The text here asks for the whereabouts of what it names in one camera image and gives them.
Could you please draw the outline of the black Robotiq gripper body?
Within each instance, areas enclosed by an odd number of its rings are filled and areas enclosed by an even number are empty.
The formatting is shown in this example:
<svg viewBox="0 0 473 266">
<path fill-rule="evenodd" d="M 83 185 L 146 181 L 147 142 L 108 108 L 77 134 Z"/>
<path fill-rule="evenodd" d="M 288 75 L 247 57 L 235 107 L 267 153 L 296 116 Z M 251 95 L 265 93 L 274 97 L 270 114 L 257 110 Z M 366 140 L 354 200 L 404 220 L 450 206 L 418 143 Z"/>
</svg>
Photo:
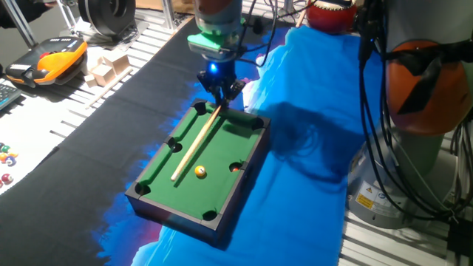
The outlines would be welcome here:
<svg viewBox="0 0 473 266">
<path fill-rule="evenodd" d="M 236 98 L 246 85 L 236 76 L 235 61 L 208 61 L 206 68 L 198 72 L 197 79 L 216 98 Z"/>
</svg>

